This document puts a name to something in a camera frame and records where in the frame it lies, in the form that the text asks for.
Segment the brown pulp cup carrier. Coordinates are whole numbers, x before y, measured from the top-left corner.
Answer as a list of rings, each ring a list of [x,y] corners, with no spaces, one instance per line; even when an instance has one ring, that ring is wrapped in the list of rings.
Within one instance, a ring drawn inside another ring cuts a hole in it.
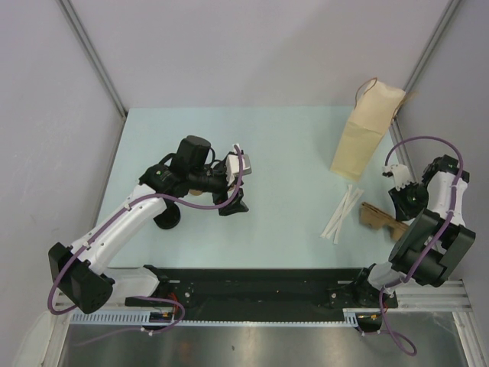
[[[359,221],[360,224],[376,231],[386,229],[390,239],[395,242],[400,240],[409,227],[406,223],[395,220],[389,213],[367,202],[362,202],[360,205]]]

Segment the brown paper takeout bag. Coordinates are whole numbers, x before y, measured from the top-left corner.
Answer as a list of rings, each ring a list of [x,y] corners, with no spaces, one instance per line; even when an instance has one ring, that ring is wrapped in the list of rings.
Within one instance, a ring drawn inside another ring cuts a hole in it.
[[[361,84],[330,171],[358,182],[400,107],[409,99],[405,90],[389,86],[377,77]]]

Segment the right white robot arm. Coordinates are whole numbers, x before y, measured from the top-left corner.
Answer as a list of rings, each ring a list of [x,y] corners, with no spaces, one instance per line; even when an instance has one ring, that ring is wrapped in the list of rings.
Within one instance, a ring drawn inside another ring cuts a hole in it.
[[[387,262],[362,271],[352,288],[354,301],[373,307],[380,291],[393,291],[404,281],[439,287],[449,278],[475,241],[461,213],[470,175],[448,155],[435,158],[413,181],[402,164],[385,167],[394,180],[388,192],[396,222],[408,222],[404,232],[391,231],[395,245]]]

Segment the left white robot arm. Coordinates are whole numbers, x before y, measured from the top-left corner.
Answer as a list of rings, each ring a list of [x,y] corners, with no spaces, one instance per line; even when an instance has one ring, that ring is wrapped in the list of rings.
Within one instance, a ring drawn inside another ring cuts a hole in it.
[[[180,207],[216,210],[220,216],[246,213],[242,199],[243,177],[251,173],[250,158],[234,145],[218,160],[209,141],[195,135],[183,138],[178,149],[150,166],[125,201],[99,225],[71,245],[54,244],[48,259],[53,285],[47,298],[53,315],[63,314],[54,306],[57,291],[73,309],[93,313],[112,299],[142,298],[163,304],[168,286],[148,266],[106,273],[109,263],[149,221],[158,228],[175,228]]]

